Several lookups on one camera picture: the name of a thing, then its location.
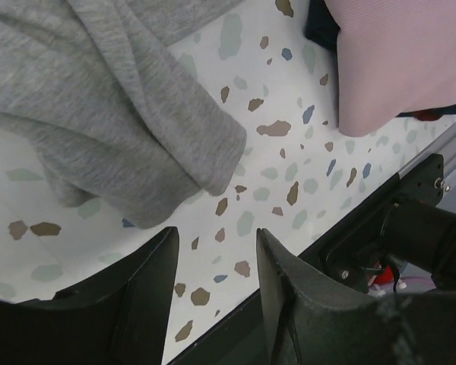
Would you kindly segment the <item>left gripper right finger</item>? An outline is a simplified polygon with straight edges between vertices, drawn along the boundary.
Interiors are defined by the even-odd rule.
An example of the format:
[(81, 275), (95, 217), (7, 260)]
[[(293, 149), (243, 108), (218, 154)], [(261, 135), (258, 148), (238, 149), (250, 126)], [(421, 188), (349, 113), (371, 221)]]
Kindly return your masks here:
[(271, 364), (456, 364), (456, 293), (353, 290), (256, 234)]

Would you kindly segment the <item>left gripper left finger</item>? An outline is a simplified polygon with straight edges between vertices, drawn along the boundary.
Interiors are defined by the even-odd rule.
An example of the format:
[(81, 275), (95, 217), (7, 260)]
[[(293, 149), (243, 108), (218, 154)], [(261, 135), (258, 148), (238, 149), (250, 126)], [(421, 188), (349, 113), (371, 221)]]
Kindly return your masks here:
[(178, 257), (167, 227), (51, 300), (0, 300), (0, 364), (161, 363)]

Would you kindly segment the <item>grey tank top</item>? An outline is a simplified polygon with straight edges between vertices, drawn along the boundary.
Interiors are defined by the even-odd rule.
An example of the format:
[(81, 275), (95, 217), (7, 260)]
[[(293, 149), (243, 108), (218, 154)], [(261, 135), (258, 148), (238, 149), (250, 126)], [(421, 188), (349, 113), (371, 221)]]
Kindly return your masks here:
[(222, 195), (246, 131), (169, 48), (233, 1), (0, 1), (0, 129), (65, 206), (100, 197), (136, 227)]

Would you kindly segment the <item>pink tank top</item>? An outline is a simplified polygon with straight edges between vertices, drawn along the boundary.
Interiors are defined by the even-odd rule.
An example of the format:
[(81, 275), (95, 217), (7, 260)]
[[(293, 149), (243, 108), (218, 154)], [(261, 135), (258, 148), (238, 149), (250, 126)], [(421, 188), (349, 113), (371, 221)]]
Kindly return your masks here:
[(328, 1), (337, 36), (340, 132), (456, 104), (456, 0)]

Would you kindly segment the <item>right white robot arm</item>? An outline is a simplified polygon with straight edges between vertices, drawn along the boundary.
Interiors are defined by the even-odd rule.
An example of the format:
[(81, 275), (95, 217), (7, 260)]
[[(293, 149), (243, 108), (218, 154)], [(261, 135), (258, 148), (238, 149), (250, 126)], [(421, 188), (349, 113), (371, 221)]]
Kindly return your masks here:
[(380, 237), (387, 252), (430, 273), (439, 290), (456, 291), (456, 214), (413, 200), (395, 203)]

